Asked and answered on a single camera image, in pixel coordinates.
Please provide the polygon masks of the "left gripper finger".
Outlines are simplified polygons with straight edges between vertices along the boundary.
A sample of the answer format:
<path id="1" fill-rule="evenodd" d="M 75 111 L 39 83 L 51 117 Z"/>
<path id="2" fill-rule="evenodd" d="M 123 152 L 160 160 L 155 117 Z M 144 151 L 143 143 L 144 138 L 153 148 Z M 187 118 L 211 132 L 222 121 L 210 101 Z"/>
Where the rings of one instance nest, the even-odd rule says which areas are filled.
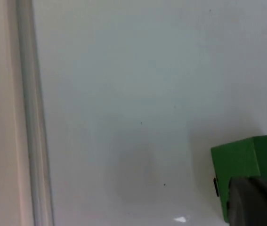
<path id="1" fill-rule="evenodd" d="M 231 178 L 227 217 L 231 226 L 267 226 L 267 180 Z"/>

